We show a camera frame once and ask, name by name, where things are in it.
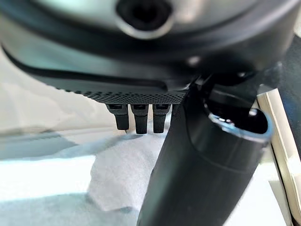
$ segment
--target white fabric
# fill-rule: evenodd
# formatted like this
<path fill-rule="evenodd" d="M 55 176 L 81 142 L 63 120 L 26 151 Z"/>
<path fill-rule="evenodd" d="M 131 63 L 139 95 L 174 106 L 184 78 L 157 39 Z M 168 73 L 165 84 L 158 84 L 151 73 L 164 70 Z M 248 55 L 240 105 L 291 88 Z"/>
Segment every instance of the white fabric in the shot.
<path fill-rule="evenodd" d="M 1 225 L 134 226 L 165 134 L 117 134 L 54 155 L 2 161 Z M 286 225 L 263 175 L 259 168 L 226 226 Z"/>

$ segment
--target beige edge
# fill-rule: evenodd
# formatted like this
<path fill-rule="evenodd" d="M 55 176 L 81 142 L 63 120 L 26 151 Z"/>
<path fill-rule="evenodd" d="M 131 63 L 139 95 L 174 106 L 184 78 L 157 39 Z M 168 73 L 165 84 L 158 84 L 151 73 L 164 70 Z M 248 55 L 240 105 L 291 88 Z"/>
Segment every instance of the beige edge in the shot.
<path fill-rule="evenodd" d="M 297 183 L 297 181 L 301 181 L 301 171 L 299 170 L 301 169 L 301 162 L 279 91 L 274 89 L 261 94 L 257 100 L 260 108 L 274 121 L 275 132 L 272 137 L 272 146 L 282 175 L 290 211 L 294 219 L 301 224 L 301 184 Z M 293 159 L 295 168 L 297 164 L 297 172 L 290 165 L 291 159 Z"/>

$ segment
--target black pipe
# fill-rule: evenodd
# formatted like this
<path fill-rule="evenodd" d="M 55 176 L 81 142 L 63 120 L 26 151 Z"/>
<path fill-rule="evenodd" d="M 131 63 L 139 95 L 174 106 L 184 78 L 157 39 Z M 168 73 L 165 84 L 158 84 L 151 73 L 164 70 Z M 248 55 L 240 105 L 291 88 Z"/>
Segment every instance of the black pipe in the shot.
<path fill-rule="evenodd" d="M 151 174 L 138 226 L 221 226 L 236 206 L 272 126 L 260 110 L 228 109 L 220 118 L 214 112 L 224 106 L 217 106 L 210 109 L 194 92 L 179 106 Z"/>

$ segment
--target black plastic tab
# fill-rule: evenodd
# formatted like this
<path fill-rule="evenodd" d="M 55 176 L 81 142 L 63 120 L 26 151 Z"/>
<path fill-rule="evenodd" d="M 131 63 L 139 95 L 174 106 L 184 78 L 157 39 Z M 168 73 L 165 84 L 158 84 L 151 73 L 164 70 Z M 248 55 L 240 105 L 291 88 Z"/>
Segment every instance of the black plastic tab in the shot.
<path fill-rule="evenodd" d="M 163 133 L 166 114 L 169 112 L 170 105 L 152 105 L 154 119 L 154 133 Z"/>
<path fill-rule="evenodd" d="M 127 130 L 128 124 L 128 110 L 127 105 L 106 105 L 109 112 L 114 114 L 117 124 L 117 129 Z"/>
<path fill-rule="evenodd" d="M 132 112 L 135 116 L 136 133 L 147 133 L 147 114 L 149 112 L 148 105 L 131 105 Z"/>

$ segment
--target black vent grille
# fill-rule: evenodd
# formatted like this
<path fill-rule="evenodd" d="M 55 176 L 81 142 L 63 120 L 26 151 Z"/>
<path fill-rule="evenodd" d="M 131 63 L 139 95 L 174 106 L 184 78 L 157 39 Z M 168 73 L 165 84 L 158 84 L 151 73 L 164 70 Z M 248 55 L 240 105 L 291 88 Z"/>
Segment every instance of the black vent grille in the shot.
<path fill-rule="evenodd" d="M 133 93 L 133 92 L 92 92 L 79 90 L 65 90 L 82 94 L 99 103 L 105 104 L 179 104 L 186 92 L 171 91 L 166 93 Z"/>

